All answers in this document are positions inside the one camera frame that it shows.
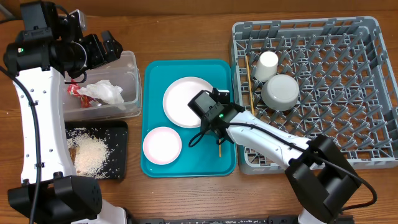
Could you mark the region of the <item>white napkin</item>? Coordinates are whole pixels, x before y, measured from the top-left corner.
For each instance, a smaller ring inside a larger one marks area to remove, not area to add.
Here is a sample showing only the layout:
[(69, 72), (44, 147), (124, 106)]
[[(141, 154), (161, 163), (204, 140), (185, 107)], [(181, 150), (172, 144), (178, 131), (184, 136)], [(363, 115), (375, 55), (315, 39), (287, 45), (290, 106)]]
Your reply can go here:
[(95, 100), (92, 107), (102, 106), (103, 104), (116, 105), (124, 103), (121, 95), (123, 89), (120, 86), (112, 85), (109, 80), (100, 80), (86, 87), (80, 87), (78, 92)]

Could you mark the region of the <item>red snack wrapper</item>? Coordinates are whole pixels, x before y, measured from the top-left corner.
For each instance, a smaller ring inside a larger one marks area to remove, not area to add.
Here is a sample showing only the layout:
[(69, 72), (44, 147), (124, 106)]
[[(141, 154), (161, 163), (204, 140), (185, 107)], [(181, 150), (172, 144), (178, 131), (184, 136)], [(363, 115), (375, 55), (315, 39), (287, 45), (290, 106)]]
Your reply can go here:
[(77, 97), (80, 100), (80, 105), (82, 108), (92, 107), (95, 100), (90, 96), (80, 94), (78, 92), (79, 89), (79, 84), (77, 84), (75, 80), (72, 80), (72, 83), (68, 86), (67, 93), (71, 96)]

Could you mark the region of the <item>pink plate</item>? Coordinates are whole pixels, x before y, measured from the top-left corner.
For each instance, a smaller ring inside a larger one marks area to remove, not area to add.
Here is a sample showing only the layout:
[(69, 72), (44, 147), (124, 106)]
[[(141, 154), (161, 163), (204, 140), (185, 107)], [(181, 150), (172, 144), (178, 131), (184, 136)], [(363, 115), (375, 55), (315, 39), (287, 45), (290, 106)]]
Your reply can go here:
[(163, 97), (166, 117), (182, 128), (200, 127), (200, 118), (188, 107), (188, 103), (200, 91), (212, 89), (210, 83), (198, 77), (183, 77), (174, 81)]

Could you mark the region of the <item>small pink bowl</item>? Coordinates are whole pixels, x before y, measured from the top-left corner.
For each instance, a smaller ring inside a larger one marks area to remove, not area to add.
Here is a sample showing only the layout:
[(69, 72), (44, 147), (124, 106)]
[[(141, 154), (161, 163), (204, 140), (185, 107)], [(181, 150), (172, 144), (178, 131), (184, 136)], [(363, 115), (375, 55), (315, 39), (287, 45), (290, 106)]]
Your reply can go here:
[(158, 127), (145, 136), (142, 147), (145, 157), (151, 163), (167, 165), (180, 155), (182, 140), (174, 129)]

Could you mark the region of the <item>wooden chopstick diagonal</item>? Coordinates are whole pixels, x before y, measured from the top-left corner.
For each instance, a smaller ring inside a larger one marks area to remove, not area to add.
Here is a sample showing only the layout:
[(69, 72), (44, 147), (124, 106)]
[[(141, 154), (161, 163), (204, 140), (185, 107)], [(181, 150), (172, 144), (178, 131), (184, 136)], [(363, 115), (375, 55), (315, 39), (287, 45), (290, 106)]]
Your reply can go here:
[(247, 73), (247, 80), (248, 80), (248, 92), (249, 92), (249, 100), (250, 100), (250, 108), (251, 113), (254, 115), (254, 101), (253, 101), (253, 93), (252, 93), (252, 83), (251, 83), (251, 71), (249, 66), (249, 56), (245, 55), (245, 63), (246, 63), (246, 73)]

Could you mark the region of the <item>grey-white bowl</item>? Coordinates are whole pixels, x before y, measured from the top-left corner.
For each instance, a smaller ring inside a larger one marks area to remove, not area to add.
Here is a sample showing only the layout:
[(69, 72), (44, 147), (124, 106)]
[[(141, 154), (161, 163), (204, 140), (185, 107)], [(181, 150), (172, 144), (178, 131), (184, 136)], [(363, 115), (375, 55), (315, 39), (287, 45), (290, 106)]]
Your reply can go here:
[(299, 84), (289, 75), (275, 75), (261, 90), (261, 98), (266, 106), (277, 111), (293, 108), (299, 98)]

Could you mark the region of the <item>white cup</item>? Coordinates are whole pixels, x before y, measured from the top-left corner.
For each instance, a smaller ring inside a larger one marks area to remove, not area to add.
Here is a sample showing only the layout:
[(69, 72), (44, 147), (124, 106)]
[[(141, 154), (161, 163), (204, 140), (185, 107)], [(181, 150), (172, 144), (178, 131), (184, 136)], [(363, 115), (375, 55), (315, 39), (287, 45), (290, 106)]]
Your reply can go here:
[(277, 72), (279, 58), (276, 53), (267, 51), (263, 52), (257, 61), (254, 78), (260, 82), (266, 82), (272, 78)]

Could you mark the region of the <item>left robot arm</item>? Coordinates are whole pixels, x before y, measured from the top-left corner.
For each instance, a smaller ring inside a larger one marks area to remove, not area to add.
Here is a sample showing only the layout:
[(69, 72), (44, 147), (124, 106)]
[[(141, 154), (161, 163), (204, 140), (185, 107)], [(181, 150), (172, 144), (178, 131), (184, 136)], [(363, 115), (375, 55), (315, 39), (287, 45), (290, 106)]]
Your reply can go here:
[(132, 215), (101, 195), (98, 181), (76, 174), (63, 117), (66, 76), (117, 60), (121, 45), (80, 28), (28, 27), (7, 46), (2, 71), (14, 82), (22, 116), (21, 186), (8, 191), (10, 206), (31, 223), (132, 223)]

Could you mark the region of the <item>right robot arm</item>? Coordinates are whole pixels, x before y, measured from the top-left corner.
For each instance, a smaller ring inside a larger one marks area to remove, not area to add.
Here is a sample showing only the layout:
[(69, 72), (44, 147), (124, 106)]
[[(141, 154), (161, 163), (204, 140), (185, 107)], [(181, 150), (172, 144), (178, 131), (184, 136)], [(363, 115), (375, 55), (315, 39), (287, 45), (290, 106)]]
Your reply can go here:
[(212, 131), (222, 140), (256, 150), (284, 170), (303, 207), (299, 223), (332, 223), (364, 183), (326, 136), (288, 134), (233, 103), (205, 103), (195, 113), (201, 119), (199, 137)]

